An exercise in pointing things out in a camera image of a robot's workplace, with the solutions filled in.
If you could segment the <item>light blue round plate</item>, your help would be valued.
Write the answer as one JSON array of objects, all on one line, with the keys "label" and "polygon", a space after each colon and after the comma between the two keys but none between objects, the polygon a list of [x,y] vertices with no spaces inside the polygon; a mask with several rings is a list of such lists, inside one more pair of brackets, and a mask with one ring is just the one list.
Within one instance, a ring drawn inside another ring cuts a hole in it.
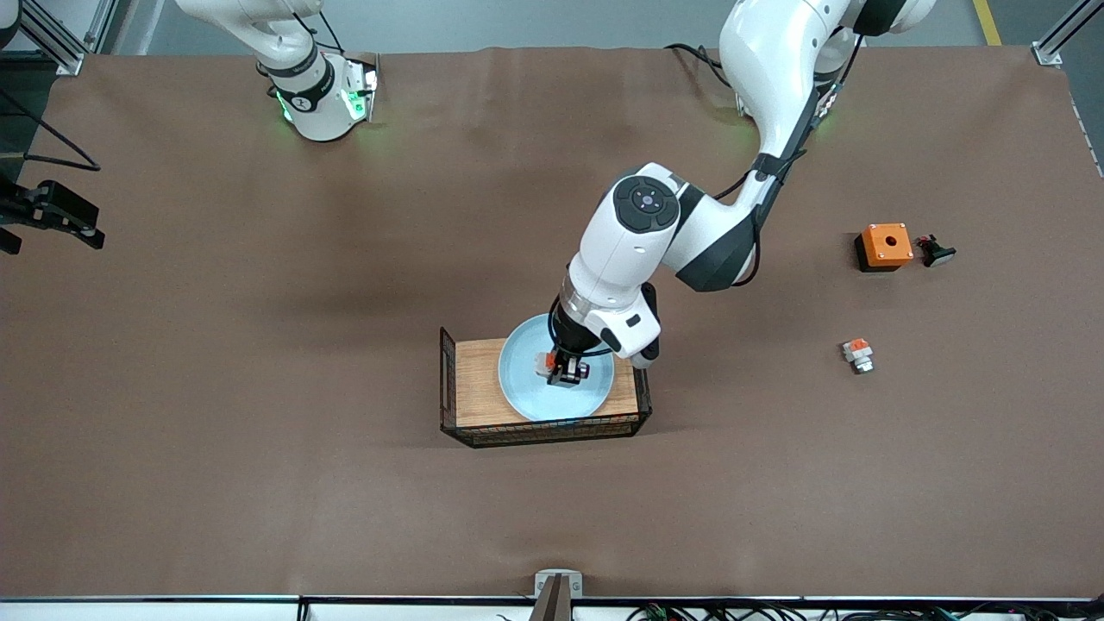
[{"label": "light blue round plate", "polygon": [[611,352],[584,359],[590,376],[578,385],[548,385],[537,373],[537,358],[552,351],[548,315],[520,323],[505,339],[499,355],[499,385],[510,406],[531,422],[549,422],[590,417],[599,411],[611,396],[615,378],[615,357]]}]

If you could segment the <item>aluminium frame strut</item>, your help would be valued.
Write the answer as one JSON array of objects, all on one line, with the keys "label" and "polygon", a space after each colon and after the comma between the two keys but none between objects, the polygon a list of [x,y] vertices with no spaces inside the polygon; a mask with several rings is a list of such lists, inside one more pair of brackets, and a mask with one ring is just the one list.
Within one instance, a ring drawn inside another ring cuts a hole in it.
[{"label": "aluminium frame strut", "polygon": [[86,56],[110,50],[110,25],[128,0],[17,0],[19,31],[12,53],[36,53],[59,67],[59,76],[79,74]]},{"label": "aluminium frame strut", "polygon": [[1061,48],[1071,40],[1094,15],[1104,10],[1104,0],[1076,0],[1044,35],[1032,43],[1032,55],[1039,66],[1060,66]]}]

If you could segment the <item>small grey orange connector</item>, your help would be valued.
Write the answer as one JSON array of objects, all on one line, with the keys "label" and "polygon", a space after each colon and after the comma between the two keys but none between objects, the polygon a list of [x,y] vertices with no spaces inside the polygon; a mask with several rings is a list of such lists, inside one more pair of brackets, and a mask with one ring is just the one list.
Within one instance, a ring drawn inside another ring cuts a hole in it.
[{"label": "small grey orange connector", "polygon": [[578,385],[590,377],[590,365],[580,359],[576,364],[558,364],[556,362],[556,349],[553,351],[548,351],[543,354],[537,354],[537,373],[544,377],[549,385],[549,373],[555,369],[567,369],[569,371],[576,371],[578,377]]}]

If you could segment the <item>brown table mat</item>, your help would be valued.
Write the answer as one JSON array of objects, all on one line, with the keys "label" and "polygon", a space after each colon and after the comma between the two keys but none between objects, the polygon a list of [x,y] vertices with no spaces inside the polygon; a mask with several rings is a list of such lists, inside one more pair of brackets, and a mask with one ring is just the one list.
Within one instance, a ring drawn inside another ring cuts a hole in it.
[{"label": "brown table mat", "polygon": [[[544,313],[631,166],[720,191],[756,130],[665,50],[390,55],[305,141],[244,56],[88,60],[47,122],[103,250],[0,257],[0,594],[1104,593],[1104,179],[1025,48],[864,48],[757,278],[655,278],[637,436],[471,449],[438,334]],[[858,269],[904,223],[915,257]],[[924,267],[916,236],[956,256]],[[871,373],[841,343],[863,338]]]}]

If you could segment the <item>white table edge rail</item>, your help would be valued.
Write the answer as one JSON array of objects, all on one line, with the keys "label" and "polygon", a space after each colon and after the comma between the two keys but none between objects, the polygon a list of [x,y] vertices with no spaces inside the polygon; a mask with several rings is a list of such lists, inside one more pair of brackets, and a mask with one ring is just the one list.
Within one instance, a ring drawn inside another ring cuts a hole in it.
[{"label": "white table edge rail", "polygon": [[[532,596],[0,598],[0,621],[528,621]],[[575,621],[1104,621],[1093,598],[586,596]]]}]

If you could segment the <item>orange button box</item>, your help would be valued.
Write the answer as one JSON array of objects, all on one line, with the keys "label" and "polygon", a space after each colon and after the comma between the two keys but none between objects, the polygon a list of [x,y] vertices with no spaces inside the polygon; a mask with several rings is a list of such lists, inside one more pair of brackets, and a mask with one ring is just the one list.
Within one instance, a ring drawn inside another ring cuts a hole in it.
[{"label": "orange button box", "polygon": [[871,223],[853,240],[858,269],[863,273],[891,273],[915,257],[904,223]]}]

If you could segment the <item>black push button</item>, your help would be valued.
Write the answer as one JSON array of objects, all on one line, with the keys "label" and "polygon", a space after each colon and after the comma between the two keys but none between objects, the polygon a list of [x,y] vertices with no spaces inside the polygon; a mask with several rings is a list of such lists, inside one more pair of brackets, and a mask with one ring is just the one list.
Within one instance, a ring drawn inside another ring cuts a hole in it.
[{"label": "black push button", "polygon": [[951,262],[957,253],[955,248],[944,248],[935,235],[916,236],[914,244],[921,251],[922,264],[928,269]]}]

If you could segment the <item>grey metal bracket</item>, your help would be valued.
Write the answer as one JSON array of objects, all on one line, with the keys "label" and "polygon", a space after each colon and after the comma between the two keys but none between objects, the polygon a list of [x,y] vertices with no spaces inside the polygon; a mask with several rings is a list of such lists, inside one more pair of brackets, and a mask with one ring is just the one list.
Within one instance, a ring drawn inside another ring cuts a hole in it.
[{"label": "grey metal bracket", "polygon": [[528,621],[575,621],[575,601],[583,597],[583,573],[548,568],[535,573],[535,601]]}]

